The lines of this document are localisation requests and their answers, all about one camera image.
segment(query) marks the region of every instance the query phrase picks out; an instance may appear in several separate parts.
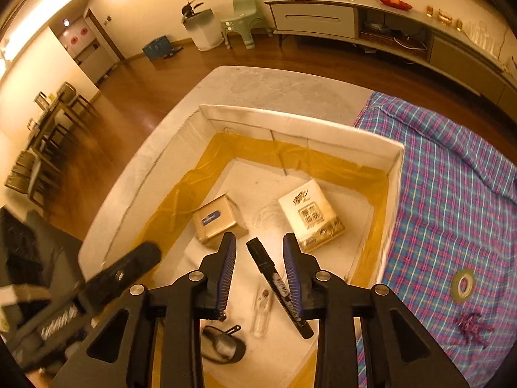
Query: white tissue box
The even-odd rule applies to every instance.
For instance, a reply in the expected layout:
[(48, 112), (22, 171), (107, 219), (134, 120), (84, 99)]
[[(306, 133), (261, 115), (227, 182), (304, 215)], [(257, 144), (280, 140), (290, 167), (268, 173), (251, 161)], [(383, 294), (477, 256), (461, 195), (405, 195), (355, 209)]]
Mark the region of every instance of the white tissue box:
[(309, 253), (345, 230), (343, 223), (315, 180), (278, 202), (284, 210), (303, 253)]

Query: yellow tape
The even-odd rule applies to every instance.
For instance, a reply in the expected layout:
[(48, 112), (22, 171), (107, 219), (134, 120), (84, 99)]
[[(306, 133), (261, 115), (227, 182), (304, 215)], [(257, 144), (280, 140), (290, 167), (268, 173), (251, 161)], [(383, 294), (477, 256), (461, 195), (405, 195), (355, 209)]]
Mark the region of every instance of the yellow tape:
[[(367, 287), (376, 272), (381, 251), (386, 215), (388, 176), (385, 171), (340, 159), (305, 147), (280, 141), (258, 140), (243, 135), (217, 133), (203, 152), (196, 167), (188, 171), (165, 197), (135, 242), (153, 241), (166, 256), (174, 242), (214, 186), (224, 168), (233, 159), (244, 159), (271, 167), (303, 171), (313, 178), (350, 188), (361, 193), (374, 207), (372, 225), (356, 271), (350, 284)], [(151, 270), (142, 278), (153, 287)], [(312, 387), (316, 363), (314, 353), (290, 388)], [(215, 379), (205, 374), (207, 388), (220, 388)]]

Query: doorway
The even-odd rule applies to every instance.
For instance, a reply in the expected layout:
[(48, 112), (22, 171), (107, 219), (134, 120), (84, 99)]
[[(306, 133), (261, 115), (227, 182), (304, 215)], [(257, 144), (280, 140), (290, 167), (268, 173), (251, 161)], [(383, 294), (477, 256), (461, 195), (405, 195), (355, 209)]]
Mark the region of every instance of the doorway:
[(126, 58), (122, 55), (120, 50), (117, 48), (117, 46), (112, 41), (110, 36), (106, 33), (105, 29), (102, 27), (102, 25), (100, 24), (99, 20), (97, 20), (97, 18), (95, 17), (95, 15), (92, 13), (92, 11), (90, 9), (88, 9), (88, 11), (86, 12), (85, 18), (91, 20), (91, 22), (93, 23), (95, 28), (99, 31), (100, 35), (102, 35), (102, 37), (104, 38), (106, 43), (110, 46), (110, 48), (115, 53), (115, 55), (118, 57), (118, 59), (120, 61), (125, 60)]
[(79, 17), (73, 20), (56, 37), (83, 73), (97, 86), (120, 61), (91, 19)]

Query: cabinet drawer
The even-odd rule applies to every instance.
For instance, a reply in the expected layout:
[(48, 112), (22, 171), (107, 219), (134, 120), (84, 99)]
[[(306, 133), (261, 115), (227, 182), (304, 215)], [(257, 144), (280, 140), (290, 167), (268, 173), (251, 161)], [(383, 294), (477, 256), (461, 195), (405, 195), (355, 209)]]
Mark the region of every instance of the cabinet drawer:
[(437, 36), (433, 41), (429, 61), (431, 65), (476, 89), (493, 103), (497, 103), (505, 84), (496, 72), (454, 43)]
[(271, 5), (278, 30), (324, 33), (355, 38), (353, 7), (311, 3)]

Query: plaid blanket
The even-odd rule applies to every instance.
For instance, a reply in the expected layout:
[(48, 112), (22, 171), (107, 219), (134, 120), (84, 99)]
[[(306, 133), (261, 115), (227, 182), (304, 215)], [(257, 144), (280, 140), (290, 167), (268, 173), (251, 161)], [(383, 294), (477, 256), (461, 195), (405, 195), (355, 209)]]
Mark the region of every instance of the plaid blanket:
[[(356, 127), (405, 145), (401, 198), (383, 276), (472, 388), (483, 387), (517, 338), (517, 168), (480, 136), (443, 116), (375, 92)], [(476, 286), (463, 304), (456, 272)], [(467, 343), (454, 322), (480, 312), (488, 346)], [(359, 381), (366, 386), (358, 341)]]

